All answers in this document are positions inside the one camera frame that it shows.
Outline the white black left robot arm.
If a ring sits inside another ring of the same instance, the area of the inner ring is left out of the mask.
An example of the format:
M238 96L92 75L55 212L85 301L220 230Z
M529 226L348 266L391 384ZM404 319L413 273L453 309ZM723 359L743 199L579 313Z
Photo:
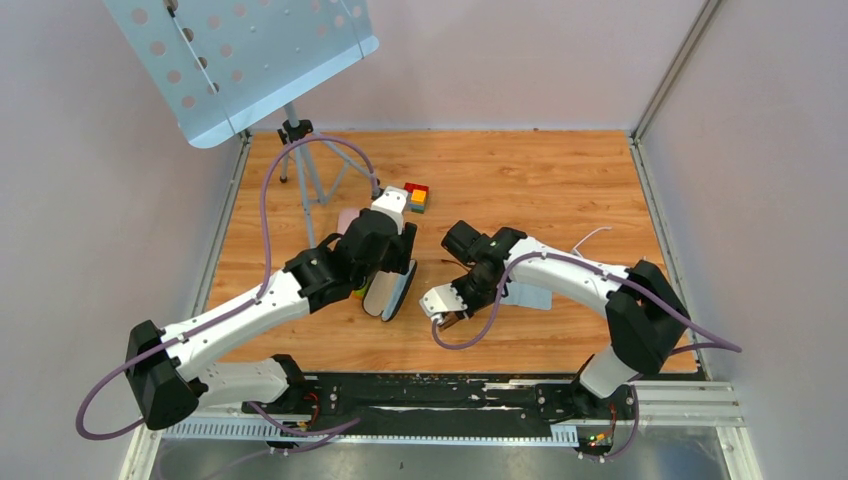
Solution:
M200 407L247 401L298 411L307 389L289 356L254 363L219 359L278 325L348 299L379 274L407 280L417 233L417 225L399 212L365 208L344 232L299 252L218 307L165 326L151 320L135 325L123 373L142 424L164 430Z

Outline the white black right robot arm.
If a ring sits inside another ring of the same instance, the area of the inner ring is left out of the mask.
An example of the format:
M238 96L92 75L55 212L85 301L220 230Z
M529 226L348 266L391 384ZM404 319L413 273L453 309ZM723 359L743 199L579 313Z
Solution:
M488 236L464 221L448 231L442 246L468 271L422 296L434 329L495 308L514 284L562 295L606 320L610 344L584 363L570 392L584 417L607 409L620 385L658 373L691 322L662 271L644 260L631 267L590 261L520 230L502 227Z

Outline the brown frame sunglasses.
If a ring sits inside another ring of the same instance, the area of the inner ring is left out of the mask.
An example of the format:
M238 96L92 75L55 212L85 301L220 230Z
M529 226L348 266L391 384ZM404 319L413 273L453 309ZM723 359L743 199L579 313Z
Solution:
M457 260L441 259L440 262L443 263L443 264L452 264L452 265L458 266L465 273L467 273L470 270L470 268L468 266L460 263ZM464 318L465 318L465 315L461 311L452 311L452 312L446 313L444 315L444 319L443 319L442 323L439 326L439 330L444 331L444 330L452 327L453 325L455 325L459 321L463 320Z

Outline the black glasses case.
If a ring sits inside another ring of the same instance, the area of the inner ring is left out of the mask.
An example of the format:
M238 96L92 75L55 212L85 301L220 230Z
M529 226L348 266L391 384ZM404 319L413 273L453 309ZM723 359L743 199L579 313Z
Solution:
M363 310L382 322L393 320L406 298L416 270L417 261L412 259L405 274L378 271L362 299Z

